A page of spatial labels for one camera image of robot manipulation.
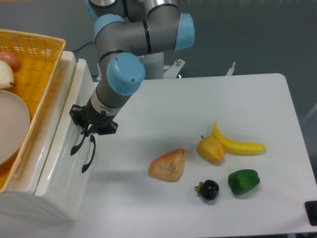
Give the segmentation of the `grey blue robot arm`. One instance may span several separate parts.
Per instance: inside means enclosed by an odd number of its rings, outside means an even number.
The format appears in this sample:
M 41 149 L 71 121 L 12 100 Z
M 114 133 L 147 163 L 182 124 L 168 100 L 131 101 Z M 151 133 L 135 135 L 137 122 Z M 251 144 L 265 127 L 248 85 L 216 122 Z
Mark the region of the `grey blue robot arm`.
M 113 118 L 146 77 L 141 56 L 181 50 L 195 41 L 193 18 L 175 0 L 88 0 L 101 79 L 70 115 L 82 134 L 113 134 Z

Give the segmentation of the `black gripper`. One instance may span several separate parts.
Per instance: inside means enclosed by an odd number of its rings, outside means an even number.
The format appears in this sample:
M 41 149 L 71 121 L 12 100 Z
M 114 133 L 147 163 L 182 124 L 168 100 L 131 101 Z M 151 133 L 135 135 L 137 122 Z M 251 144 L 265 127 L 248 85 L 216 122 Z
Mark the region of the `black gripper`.
M 97 112 L 91 103 L 84 106 L 72 105 L 69 112 L 75 125 L 82 128 L 80 134 L 88 137 L 90 134 L 115 134 L 118 124 L 113 121 L 114 116 L 107 116 L 106 111 Z

